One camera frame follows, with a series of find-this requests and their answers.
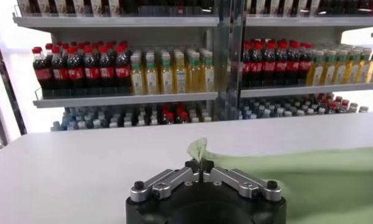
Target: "store shelf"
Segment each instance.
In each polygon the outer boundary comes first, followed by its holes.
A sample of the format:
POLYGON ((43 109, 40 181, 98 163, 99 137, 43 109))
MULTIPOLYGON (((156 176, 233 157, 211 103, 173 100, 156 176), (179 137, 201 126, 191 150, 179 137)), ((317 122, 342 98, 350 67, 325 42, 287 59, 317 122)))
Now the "store shelf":
POLYGON ((35 100, 37 108, 54 107, 88 107, 104 105, 131 105, 141 103, 165 103, 165 102, 185 102, 200 100, 215 100, 217 92, 212 93, 188 93, 188 94, 163 94, 146 96, 113 96, 113 97, 88 97, 70 99, 41 99, 35 100))
POLYGON ((27 28, 50 27, 215 27, 215 17, 14 17, 18 26, 27 28))
POLYGON ((373 26, 373 17, 257 17, 249 15, 246 26, 373 26))
POLYGON ((242 90, 241 98, 372 90, 373 83, 242 90))

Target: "green cloth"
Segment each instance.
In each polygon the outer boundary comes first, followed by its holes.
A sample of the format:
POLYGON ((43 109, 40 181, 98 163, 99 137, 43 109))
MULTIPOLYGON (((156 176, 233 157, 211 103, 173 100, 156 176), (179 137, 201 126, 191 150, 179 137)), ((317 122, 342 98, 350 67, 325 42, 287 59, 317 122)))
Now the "green cloth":
POLYGON ((220 155, 206 148, 203 138, 188 153, 198 161, 276 180, 287 200, 287 223, 373 223, 373 148, 269 156, 220 155))

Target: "white table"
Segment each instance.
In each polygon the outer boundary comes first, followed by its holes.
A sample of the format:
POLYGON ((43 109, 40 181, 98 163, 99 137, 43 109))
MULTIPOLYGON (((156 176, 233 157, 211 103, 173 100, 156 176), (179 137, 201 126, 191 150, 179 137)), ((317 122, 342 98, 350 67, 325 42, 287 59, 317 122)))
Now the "white table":
POLYGON ((26 135, 0 152, 0 224, 125 223, 133 182, 182 167, 203 136, 239 155, 370 147, 373 113, 26 135))

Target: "bottle label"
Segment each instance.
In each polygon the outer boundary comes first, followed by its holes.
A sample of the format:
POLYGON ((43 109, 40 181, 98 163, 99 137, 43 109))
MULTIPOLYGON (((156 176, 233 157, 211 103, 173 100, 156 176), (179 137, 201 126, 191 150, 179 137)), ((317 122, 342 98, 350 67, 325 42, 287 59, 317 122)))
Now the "bottle label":
POLYGON ((274 71, 275 62, 265 62, 263 66, 263 70, 267 72, 274 71))
POLYGON ((67 70, 69 78, 73 80, 82 79, 83 68, 72 68, 67 70))
POLYGON ((308 70, 310 70, 310 67, 311 67, 311 62, 310 61, 301 61, 299 63, 299 70, 308 71, 308 70))
POLYGON ((361 72, 361 76, 360 76, 360 82, 364 83, 366 81, 368 71, 369 71, 369 65, 364 65, 363 70, 361 72))
POLYGON ((126 66, 126 67, 116 68, 116 76, 118 78, 126 78, 130 76, 130 67, 126 66))
POLYGON ((100 77, 99 68, 85 68, 85 73, 88 79, 97 79, 98 77, 100 77))
POLYGON ((352 70, 350 71, 350 74, 349 74, 349 83, 355 83, 358 68, 359 68, 358 65, 353 65, 352 70))
POLYGON ((213 69, 205 70, 205 90, 207 92, 213 91, 213 69))
POLYGON ((331 65, 327 68, 325 85, 331 85, 335 71, 335 66, 331 65))
POLYGON ((289 61, 287 63, 287 70, 297 71, 298 69, 299 69, 299 62, 298 61, 289 61))
POLYGON ((51 70, 48 68, 36 69, 35 74, 38 80, 47 80, 51 78, 51 70))
POLYGON ((313 86, 319 85, 322 72, 323 72, 323 66, 318 66, 315 68, 313 86))
POLYGON ((143 95, 142 76, 140 73, 132 74, 132 85, 135 95, 143 95))
POLYGON ((250 63, 250 72, 260 72, 262 70, 262 63, 252 62, 250 63))
POLYGON ((337 85, 339 84, 342 84, 343 80, 344 80, 344 73, 345 73, 345 70, 346 70, 346 66, 345 65, 341 65, 339 68, 338 68, 338 71, 337 71, 337 78, 335 80, 335 83, 337 85))
POLYGON ((110 79, 115 76, 115 70, 113 67, 106 67, 106 68, 101 68, 101 78, 103 79, 110 79))
POLYGON ((67 69, 53 69, 52 72, 54 73, 54 78, 57 80, 66 80, 69 79, 69 75, 67 73, 67 69))
POLYGON ((157 93, 157 82, 156 82, 156 75, 154 72, 148 72, 146 74, 147 78, 147 93, 148 94, 156 94, 157 93))
POLYGON ((286 69, 286 62, 277 62, 276 63, 276 68, 275 68, 275 71, 278 71, 278 72, 283 72, 285 71, 286 69))
POLYGON ((171 72, 163 73, 163 93, 171 94, 172 93, 172 84, 173 77, 171 72))
POLYGON ((177 72, 177 90, 178 93, 185 93, 185 83, 186 83, 186 75, 185 72, 177 72))

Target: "red label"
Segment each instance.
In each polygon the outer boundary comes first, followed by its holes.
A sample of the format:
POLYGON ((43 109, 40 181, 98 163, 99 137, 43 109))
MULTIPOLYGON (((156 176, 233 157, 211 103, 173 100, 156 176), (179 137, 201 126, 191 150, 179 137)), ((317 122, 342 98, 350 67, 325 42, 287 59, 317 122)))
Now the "red label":
POLYGON ((264 63, 264 71, 272 72, 274 71, 275 62, 265 62, 264 63))
POLYGON ((126 78, 130 76, 130 66, 116 68, 116 76, 126 78))
POLYGON ((67 74, 67 69, 61 68, 61 69, 53 69, 54 78, 57 80, 66 80, 69 79, 69 75, 67 74))
POLYGON ((85 74, 87 75, 88 79, 97 79, 100 77, 100 69, 99 68, 85 68, 85 74))
POLYGON ((51 70, 48 68, 36 69, 35 74, 38 80, 46 80, 51 78, 51 70))
POLYGON ((289 61, 287 64, 287 70, 289 71, 297 71, 299 69, 299 62, 298 61, 289 61))
POLYGON ((277 62, 275 71, 283 72, 286 69, 286 62, 277 62))
POLYGON ((262 70, 262 63, 250 63, 250 71, 251 72, 260 72, 262 70))
POLYGON ((300 70, 310 70, 311 62, 310 61, 301 61, 299 63, 300 70))
POLYGON ((101 78, 109 79, 115 76, 115 69, 113 67, 101 68, 101 78))
POLYGON ((71 68, 67 69, 70 79, 82 79, 83 78, 83 68, 71 68))

